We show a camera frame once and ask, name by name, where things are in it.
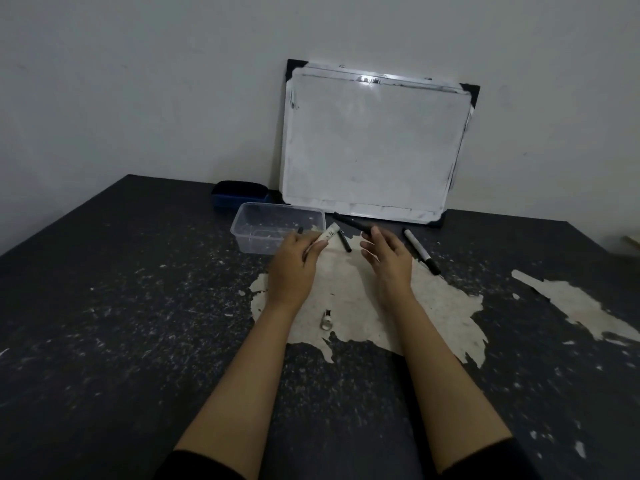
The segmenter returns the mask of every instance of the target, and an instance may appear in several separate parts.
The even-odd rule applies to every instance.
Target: left hand
[[[314,242],[320,232],[290,232],[269,265],[267,306],[275,306],[295,317],[311,292],[316,262],[327,241]],[[305,260],[303,254],[309,247]]]

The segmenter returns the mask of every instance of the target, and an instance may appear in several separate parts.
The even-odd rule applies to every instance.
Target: right hand
[[[413,257],[397,236],[373,226],[371,235],[363,233],[362,255],[376,274],[381,305],[393,312],[396,305],[414,299],[411,290]]]

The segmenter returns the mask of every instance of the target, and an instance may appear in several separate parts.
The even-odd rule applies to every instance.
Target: white wall
[[[638,0],[0,0],[0,253],[126,173],[276,186],[287,58],[480,84],[449,206],[640,228]]]

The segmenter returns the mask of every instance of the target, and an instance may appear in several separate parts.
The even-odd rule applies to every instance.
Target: black corner protector
[[[476,86],[475,84],[460,84],[460,86],[471,94],[471,106],[475,109],[476,103],[478,102],[478,94],[480,94],[480,86]]]
[[[297,59],[289,59],[287,60],[287,71],[284,74],[284,82],[288,81],[293,77],[294,69],[298,67],[304,67],[309,63],[309,61],[299,61]]]

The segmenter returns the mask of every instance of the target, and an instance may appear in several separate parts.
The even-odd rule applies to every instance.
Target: table
[[[2,478],[149,477],[171,451],[249,332],[269,261],[239,252],[210,191],[130,175],[0,258]],[[450,210],[413,231],[450,284],[484,296],[486,361],[465,368],[540,473],[637,475],[640,344],[594,340],[511,271],[567,280],[640,328],[637,273],[565,222]],[[421,478],[404,359],[331,347],[334,364],[287,346],[262,476]]]

